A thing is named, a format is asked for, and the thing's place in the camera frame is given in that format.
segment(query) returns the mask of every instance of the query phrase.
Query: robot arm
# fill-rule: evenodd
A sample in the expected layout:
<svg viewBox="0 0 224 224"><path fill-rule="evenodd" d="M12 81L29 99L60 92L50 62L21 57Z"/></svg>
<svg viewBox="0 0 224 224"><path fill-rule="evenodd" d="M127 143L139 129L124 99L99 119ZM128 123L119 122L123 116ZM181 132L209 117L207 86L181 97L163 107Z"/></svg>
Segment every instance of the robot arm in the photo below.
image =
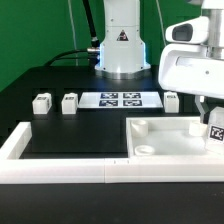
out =
<svg viewBox="0 0 224 224"><path fill-rule="evenodd" d="M196 95L203 116L207 108L199 96L224 99L224 1L204 0L202 15L169 27L166 38L173 44L162 52L159 83L166 90Z"/></svg>

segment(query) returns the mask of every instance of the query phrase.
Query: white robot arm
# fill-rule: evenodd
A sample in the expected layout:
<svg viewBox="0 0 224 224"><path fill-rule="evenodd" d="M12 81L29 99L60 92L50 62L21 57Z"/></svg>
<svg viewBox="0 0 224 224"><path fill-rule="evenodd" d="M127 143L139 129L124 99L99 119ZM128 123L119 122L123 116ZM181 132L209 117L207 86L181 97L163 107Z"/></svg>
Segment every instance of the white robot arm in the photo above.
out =
<svg viewBox="0 0 224 224"><path fill-rule="evenodd" d="M224 99L224 1L204 0L201 17L167 29L163 89Z"/></svg>
<svg viewBox="0 0 224 224"><path fill-rule="evenodd" d="M150 69L140 38L140 0L104 0L104 8L106 36L96 72L112 79L137 78Z"/></svg>

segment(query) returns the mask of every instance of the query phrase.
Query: white robot housing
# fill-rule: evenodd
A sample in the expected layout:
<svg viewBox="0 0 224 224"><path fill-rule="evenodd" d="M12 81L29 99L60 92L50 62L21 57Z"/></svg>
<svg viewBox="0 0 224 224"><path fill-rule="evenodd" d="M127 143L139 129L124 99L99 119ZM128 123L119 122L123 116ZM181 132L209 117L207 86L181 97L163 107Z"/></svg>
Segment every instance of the white robot housing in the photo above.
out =
<svg viewBox="0 0 224 224"><path fill-rule="evenodd" d="M106 36L100 45L97 75L138 78L150 69L140 38L140 0L104 0Z"/></svg>

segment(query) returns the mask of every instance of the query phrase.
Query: black cable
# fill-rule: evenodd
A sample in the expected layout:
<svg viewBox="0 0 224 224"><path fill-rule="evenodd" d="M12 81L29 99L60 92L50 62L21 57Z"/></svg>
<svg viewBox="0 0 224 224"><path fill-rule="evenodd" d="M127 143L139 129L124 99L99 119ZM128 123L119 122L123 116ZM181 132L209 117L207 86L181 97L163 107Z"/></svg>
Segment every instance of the black cable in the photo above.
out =
<svg viewBox="0 0 224 224"><path fill-rule="evenodd" d="M44 66L50 66L54 61L60 60L59 58L62 58L63 56L67 56L67 55L70 55L70 54L77 54L77 53L87 53L87 49L66 51L64 53L58 54L55 57L53 57L50 61L46 62L44 64Z"/></svg>
<svg viewBox="0 0 224 224"><path fill-rule="evenodd" d="M86 10L86 17L87 17L87 21L88 21L88 24L89 24L92 47L99 47L100 42L99 42L99 40L97 38L97 35L96 35L96 30L95 30L93 17L92 17L90 5L89 5L89 0L83 0L83 5L84 5L84 8Z"/></svg>

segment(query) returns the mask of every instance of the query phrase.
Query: warning label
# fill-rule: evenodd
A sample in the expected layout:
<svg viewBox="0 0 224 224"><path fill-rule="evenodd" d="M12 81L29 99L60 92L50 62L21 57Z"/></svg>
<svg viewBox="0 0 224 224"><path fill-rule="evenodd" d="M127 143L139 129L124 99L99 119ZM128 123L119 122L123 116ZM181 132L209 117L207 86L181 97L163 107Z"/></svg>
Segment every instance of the warning label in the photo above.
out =
<svg viewBox="0 0 224 224"><path fill-rule="evenodd" d="M121 31L119 37L117 38L117 41L128 41L128 37L124 30Z"/></svg>

